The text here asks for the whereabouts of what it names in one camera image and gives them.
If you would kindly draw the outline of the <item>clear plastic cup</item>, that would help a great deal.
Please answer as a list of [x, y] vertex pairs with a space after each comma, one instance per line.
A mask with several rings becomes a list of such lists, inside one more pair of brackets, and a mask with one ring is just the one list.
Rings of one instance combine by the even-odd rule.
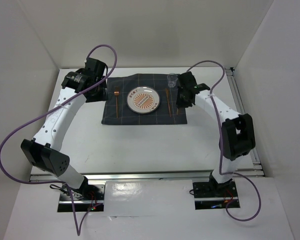
[[170, 89], [174, 88], [178, 82], [178, 75], [176, 73], [170, 73], [167, 75], [167, 85]]

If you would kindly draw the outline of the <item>patterned glass plate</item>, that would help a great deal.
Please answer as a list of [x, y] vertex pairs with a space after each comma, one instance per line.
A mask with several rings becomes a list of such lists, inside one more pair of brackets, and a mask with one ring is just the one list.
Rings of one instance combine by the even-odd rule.
[[154, 112], [161, 103], [160, 95], [148, 86], [139, 86], [132, 89], [126, 98], [127, 106], [137, 114]]

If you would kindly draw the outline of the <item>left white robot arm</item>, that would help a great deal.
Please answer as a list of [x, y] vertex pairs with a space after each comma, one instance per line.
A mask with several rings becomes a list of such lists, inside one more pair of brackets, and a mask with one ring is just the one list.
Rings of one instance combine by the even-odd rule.
[[70, 157], [61, 153], [62, 143], [83, 104], [108, 99], [106, 82], [89, 89], [100, 82], [107, 71], [108, 66], [104, 62], [89, 57], [83, 68], [69, 72], [64, 77], [55, 104], [58, 109], [47, 116], [31, 140], [24, 139], [20, 146], [34, 167], [67, 184], [78, 200], [101, 199], [103, 195], [98, 187], [90, 185], [88, 179], [70, 165]]

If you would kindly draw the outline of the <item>copper fork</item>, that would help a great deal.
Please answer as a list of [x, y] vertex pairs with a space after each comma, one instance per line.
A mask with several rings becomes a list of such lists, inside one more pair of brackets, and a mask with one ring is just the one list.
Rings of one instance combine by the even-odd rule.
[[120, 89], [118, 86], [114, 87], [114, 96], [115, 96], [115, 103], [116, 103], [116, 118], [119, 118], [119, 95]]

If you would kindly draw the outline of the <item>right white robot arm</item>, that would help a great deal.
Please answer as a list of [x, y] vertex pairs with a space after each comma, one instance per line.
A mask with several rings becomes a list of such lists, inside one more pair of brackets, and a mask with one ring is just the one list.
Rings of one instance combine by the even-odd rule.
[[193, 193], [220, 196], [231, 184], [241, 160], [256, 146], [253, 119], [226, 105], [206, 84], [198, 84], [190, 71], [180, 74], [178, 83], [176, 106], [198, 106], [217, 121], [219, 130], [219, 163], [210, 173], [207, 186], [194, 187]]

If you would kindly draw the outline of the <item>dark grey checked cloth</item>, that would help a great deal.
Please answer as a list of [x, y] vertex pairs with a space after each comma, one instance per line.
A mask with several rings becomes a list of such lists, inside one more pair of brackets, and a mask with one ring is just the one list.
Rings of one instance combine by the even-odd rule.
[[[116, 117], [115, 86], [119, 87], [118, 118]], [[148, 114], [135, 113], [127, 105], [128, 93], [136, 87], [150, 87], [160, 96], [159, 107]], [[169, 93], [171, 117], [169, 115], [165, 88], [168, 88], [166, 74], [136, 73], [125, 77], [111, 77], [107, 80], [108, 100], [105, 102], [101, 123], [112, 126], [133, 125], [186, 125], [187, 115], [185, 109], [180, 109], [177, 115], [177, 93], [174, 87]]]

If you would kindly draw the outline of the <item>copper knife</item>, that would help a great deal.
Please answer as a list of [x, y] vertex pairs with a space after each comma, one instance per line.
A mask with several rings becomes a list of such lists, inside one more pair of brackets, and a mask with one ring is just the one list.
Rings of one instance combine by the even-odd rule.
[[172, 117], [171, 106], [170, 106], [170, 91], [168, 88], [165, 88], [165, 94], [167, 99], [169, 116]]

